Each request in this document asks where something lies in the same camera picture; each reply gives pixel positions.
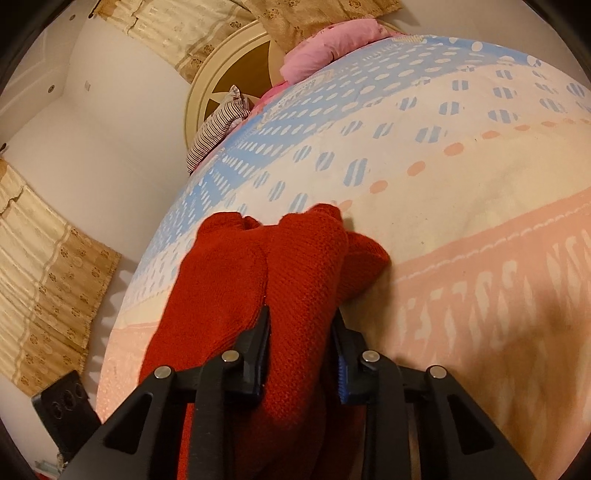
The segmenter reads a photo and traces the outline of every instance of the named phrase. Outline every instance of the polka dot pattern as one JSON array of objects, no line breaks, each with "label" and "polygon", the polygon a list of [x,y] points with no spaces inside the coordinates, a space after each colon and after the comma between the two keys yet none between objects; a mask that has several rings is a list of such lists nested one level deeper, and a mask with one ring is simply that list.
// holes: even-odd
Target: polka dot pattern
[{"label": "polka dot pattern", "polygon": [[[425,178],[428,158],[453,164],[471,146],[467,138],[493,145],[532,131],[589,128],[591,94],[561,79],[535,57],[430,35],[382,40],[333,62],[273,99],[211,153],[158,228],[123,309],[170,287],[200,221],[214,211],[269,211],[275,221],[326,200],[325,191],[346,212],[362,192],[387,192],[390,176]],[[482,85],[488,96],[478,110]],[[522,108],[531,91],[538,92],[539,118]],[[465,120],[468,110],[473,121]],[[384,152],[398,152],[398,145],[410,150],[386,161]],[[312,189],[317,181],[323,194]],[[175,249],[176,257],[168,254]],[[147,275],[162,265],[167,274],[153,287]]]}]

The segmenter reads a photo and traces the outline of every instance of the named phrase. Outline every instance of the floral curtain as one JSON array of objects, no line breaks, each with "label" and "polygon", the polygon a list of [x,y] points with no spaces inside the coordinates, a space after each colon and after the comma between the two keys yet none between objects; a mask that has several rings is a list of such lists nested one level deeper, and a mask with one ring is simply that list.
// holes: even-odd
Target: floral curtain
[{"label": "floral curtain", "polygon": [[34,395],[82,372],[90,324],[120,258],[0,158],[0,373]]},{"label": "floral curtain", "polygon": [[287,52],[329,25],[399,8],[398,0],[100,0],[95,13],[142,41],[191,83],[223,40],[255,20]]},{"label": "floral curtain", "polygon": [[222,40],[255,20],[238,0],[101,0],[95,13],[142,41],[189,83]]}]

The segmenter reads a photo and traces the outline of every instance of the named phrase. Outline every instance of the black object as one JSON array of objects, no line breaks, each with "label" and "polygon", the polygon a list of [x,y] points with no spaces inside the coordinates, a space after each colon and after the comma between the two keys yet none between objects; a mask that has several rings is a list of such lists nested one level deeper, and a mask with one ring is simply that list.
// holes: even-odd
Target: black object
[{"label": "black object", "polygon": [[[261,401],[268,339],[269,308],[264,306],[255,327],[238,336],[233,350],[181,372],[165,365],[157,368],[102,426],[94,424],[96,413],[87,397],[69,410],[71,423],[55,415],[53,402],[71,390],[77,374],[58,380],[33,404],[60,450],[74,454],[68,456],[60,480],[176,480],[181,432],[190,403],[194,403],[194,414],[187,477],[231,478],[225,405],[255,406]],[[77,441],[75,431],[88,437],[84,445]],[[64,445],[65,439],[72,441]]]},{"label": "black object", "polygon": [[31,401],[64,462],[72,460],[100,427],[100,420],[88,402],[88,394],[76,370],[35,395]]},{"label": "black object", "polygon": [[[242,332],[233,350],[201,367],[157,368],[102,426],[92,430],[90,405],[71,409],[89,440],[66,445],[74,453],[61,480],[175,480],[187,404],[194,403],[188,480],[233,479],[232,436],[224,421],[229,404],[257,405],[268,359],[269,309]],[[407,404],[417,414],[424,480],[535,480],[506,438],[443,367],[403,368],[367,350],[360,333],[345,328],[337,311],[332,348],[339,358],[343,403],[367,405],[363,480],[411,480]],[[54,436],[69,438],[48,405],[72,388],[69,374],[39,398],[38,412]]]},{"label": "black object", "polygon": [[362,480],[411,479],[407,404],[414,406],[423,480],[535,480],[525,462],[470,395],[440,365],[399,367],[368,351],[340,312],[332,333],[346,362],[347,404],[367,404]]}]

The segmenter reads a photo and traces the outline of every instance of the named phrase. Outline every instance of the metal rivet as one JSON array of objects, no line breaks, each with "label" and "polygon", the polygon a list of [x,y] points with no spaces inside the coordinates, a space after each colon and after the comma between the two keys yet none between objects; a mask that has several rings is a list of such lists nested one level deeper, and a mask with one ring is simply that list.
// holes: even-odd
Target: metal rivet
[{"label": "metal rivet", "polygon": [[228,362],[228,363],[235,362],[239,358],[240,358],[240,354],[235,350],[226,350],[222,354],[222,360],[224,360],[225,362]]},{"label": "metal rivet", "polygon": [[442,379],[447,376],[447,370],[445,370],[445,368],[443,368],[441,365],[433,365],[429,369],[429,375],[431,375],[433,378]]},{"label": "metal rivet", "polygon": [[170,374],[173,372],[173,369],[170,368],[168,365],[163,365],[161,367],[158,367],[156,370],[154,370],[154,376],[156,378],[167,378],[170,376]]},{"label": "metal rivet", "polygon": [[375,350],[366,350],[361,354],[361,358],[363,358],[363,360],[366,362],[373,364],[379,360],[379,353],[377,353]]}]

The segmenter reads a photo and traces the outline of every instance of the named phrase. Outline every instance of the curtain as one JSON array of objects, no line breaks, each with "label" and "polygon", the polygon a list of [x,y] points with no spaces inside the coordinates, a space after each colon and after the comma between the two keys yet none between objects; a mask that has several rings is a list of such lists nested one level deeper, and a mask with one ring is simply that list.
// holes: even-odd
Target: curtain
[{"label": "curtain", "polygon": [[222,40],[255,20],[237,0],[101,0],[95,13],[142,41],[189,83]]},{"label": "curtain", "polygon": [[95,13],[142,41],[191,83],[223,40],[255,20],[289,51],[331,24],[399,8],[398,0],[101,0]]},{"label": "curtain", "polygon": [[120,258],[0,158],[0,373],[32,396],[82,372],[90,324]]}]

